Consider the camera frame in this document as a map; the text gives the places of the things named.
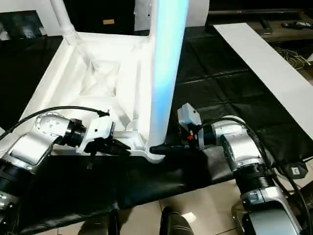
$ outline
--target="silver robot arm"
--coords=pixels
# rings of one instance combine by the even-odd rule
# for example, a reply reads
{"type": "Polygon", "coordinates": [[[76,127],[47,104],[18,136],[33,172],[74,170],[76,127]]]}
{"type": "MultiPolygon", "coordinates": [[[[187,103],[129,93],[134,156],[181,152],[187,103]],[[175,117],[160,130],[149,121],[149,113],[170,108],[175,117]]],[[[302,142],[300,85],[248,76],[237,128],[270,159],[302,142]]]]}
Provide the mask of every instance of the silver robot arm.
{"type": "Polygon", "coordinates": [[[52,152],[53,146],[76,147],[78,153],[129,155],[129,147],[113,139],[115,124],[109,116],[95,118],[88,129],[77,119],[47,112],[35,119],[32,130],[22,135],[0,159],[0,227],[9,224],[19,198],[52,152]]]}
{"type": "MultiPolygon", "coordinates": [[[[203,125],[199,113],[188,103],[178,109],[181,130],[187,133],[188,145],[151,147],[155,154],[169,151],[203,150],[203,125]]],[[[299,235],[302,228],[272,177],[260,146],[249,135],[245,122],[235,116],[226,116],[211,125],[216,145],[223,148],[229,168],[241,192],[245,213],[233,218],[245,234],[299,235]]]]}
{"type": "MultiPolygon", "coordinates": [[[[226,117],[244,122],[238,117],[226,117]]],[[[233,211],[238,228],[247,233],[245,230],[249,227],[249,232],[253,229],[257,235],[277,232],[289,235],[301,234],[302,228],[298,220],[281,189],[274,184],[265,160],[247,129],[235,121],[225,120],[214,123],[212,130],[217,145],[224,149],[246,210],[245,216],[241,219],[236,211],[233,211]]]]}

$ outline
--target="wall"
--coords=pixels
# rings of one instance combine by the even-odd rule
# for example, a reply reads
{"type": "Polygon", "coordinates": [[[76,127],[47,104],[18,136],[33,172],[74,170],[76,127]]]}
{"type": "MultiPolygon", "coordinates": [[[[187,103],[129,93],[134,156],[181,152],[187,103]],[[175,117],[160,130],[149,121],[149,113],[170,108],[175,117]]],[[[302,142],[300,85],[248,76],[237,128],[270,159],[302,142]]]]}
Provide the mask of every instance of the wall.
{"type": "MultiPolygon", "coordinates": [[[[150,28],[150,3],[152,0],[136,0],[135,30],[150,28]]],[[[209,0],[189,0],[187,26],[204,26],[209,10],[209,0]]]]}
{"type": "Polygon", "coordinates": [[[36,10],[47,35],[61,35],[50,0],[0,0],[0,12],[36,10]]]}

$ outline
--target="white plastic stand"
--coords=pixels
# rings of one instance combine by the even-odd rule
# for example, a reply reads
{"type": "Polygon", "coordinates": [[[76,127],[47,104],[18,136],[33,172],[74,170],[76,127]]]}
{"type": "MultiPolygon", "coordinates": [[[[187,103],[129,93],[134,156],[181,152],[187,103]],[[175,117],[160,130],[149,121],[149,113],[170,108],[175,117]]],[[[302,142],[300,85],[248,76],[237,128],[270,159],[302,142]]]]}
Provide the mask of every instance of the white plastic stand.
{"type": "MultiPolygon", "coordinates": [[[[150,146],[162,144],[168,126],[188,0],[154,0],[148,37],[76,32],[63,0],[51,0],[65,40],[22,117],[59,105],[110,110],[115,138],[132,155],[159,163],[150,146]]],[[[85,125],[95,114],[64,110],[85,125]]],[[[24,133],[32,123],[17,129],[24,133]]]]}

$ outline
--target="remote control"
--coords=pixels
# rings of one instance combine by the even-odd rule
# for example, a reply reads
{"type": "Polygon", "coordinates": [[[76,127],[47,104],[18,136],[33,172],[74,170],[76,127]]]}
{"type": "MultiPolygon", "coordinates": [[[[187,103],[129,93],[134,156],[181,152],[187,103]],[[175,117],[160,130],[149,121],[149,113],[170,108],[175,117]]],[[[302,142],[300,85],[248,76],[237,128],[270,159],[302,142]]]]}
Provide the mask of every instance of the remote control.
{"type": "Polygon", "coordinates": [[[295,21],[293,23],[282,23],[282,27],[292,29],[304,29],[304,28],[313,29],[313,24],[308,22],[295,21]]]}

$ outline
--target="white tube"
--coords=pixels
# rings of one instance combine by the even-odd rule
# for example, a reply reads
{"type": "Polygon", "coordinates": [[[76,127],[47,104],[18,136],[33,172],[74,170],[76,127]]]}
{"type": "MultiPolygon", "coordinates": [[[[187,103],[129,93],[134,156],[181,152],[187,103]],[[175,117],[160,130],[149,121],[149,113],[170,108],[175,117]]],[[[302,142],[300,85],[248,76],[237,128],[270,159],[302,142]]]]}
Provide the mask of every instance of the white tube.
{"type": "MultiPolygon", "coordinates": [[[[146,145],[164,143],[172,106],[181,45],[185,31],[189,0],[156,0],[150,40],[155,43],[152,76],[152,103],[150,134],[146,145]]],[[[152,162],[160,162],[164,156],[149,154],[152,162]]]]}
{"type": "Polygon", "coordinates": [[[51,5],[63,32],[63,37],[70,45],[74,45],[78,39],[78,35],[70,22],[63,0],[51,0],[51,5]]]}

